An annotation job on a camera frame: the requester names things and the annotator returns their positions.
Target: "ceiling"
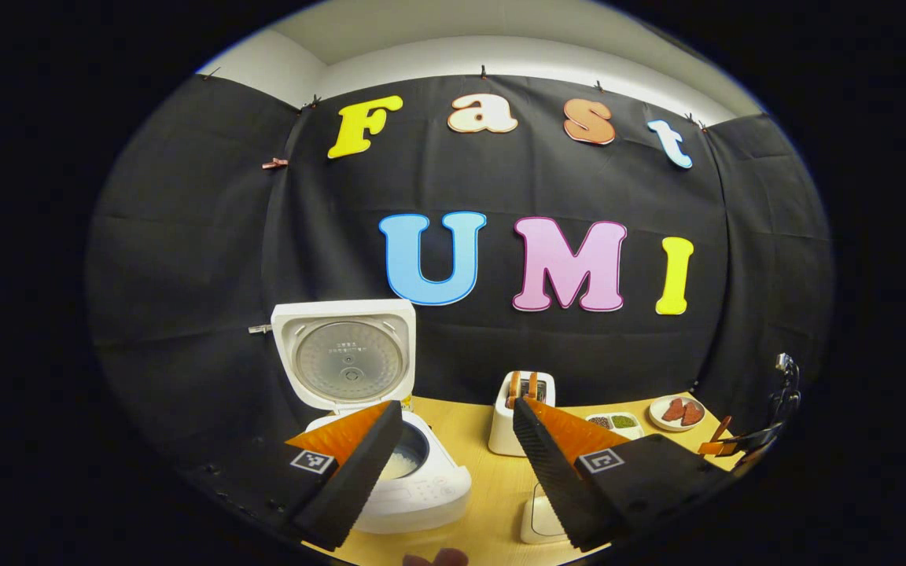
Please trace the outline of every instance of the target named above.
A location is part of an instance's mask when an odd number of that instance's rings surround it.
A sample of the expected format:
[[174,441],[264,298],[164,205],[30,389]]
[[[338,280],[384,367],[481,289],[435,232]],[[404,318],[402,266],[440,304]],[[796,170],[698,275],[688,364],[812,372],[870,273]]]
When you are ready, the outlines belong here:
[[328,0],[272,24],[323,61],[440,37],[511,35],[610,53],[671,76],[737,115],[755,101],[723,72],[612,7],[590,0]]

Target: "rice cooker control panel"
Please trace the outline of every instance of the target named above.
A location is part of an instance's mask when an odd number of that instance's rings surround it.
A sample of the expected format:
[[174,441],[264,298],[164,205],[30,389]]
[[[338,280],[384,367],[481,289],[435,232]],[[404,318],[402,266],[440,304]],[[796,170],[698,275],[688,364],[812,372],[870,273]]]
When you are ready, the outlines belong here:
[[399,480],[378,484],[367,505],[375,513],[405,513],[446,505],[470,492],[470,473],[463,466],[431,476],[412,473]]

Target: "seasoning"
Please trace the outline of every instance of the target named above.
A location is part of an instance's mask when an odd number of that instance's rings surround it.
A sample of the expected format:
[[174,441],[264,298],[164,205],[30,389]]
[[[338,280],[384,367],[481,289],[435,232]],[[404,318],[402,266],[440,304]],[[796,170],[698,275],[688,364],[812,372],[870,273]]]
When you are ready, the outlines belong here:
[[593,424],[598,424],[608,430],[610,429],[610,421],[608,421],[606,417],[592,417],[587,420]]
[[614,421],[614,426],[618,428],[628,428],[635,426],[635,422],[632,420],[632,417],[626,417],[623,415],[614,415],[610,417]]

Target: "letter u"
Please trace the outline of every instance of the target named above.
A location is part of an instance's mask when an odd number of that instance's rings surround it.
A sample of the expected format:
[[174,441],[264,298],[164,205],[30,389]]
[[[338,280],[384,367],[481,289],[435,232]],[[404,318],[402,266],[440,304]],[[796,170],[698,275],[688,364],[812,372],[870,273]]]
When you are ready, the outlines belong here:
[[467,297],[477,282],[477,233],[488,219],[480,212],[450,212],[443,226],[453,233],[453,274],[446,281],[422,276],[423,215],[392,215],[380,221],[387,236],[387,280],[399,297],[414,304],[440,306]]

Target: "orange letter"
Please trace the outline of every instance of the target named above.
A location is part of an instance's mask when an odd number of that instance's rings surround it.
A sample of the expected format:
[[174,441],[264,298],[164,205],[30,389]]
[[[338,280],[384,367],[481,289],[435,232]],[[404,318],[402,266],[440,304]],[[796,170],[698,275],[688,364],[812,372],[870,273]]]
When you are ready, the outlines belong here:
[[565,103],[565,133],[576,141],[607,145],[614,141],[614,126],[607,120],[610,108],[597,101],[572,99]]

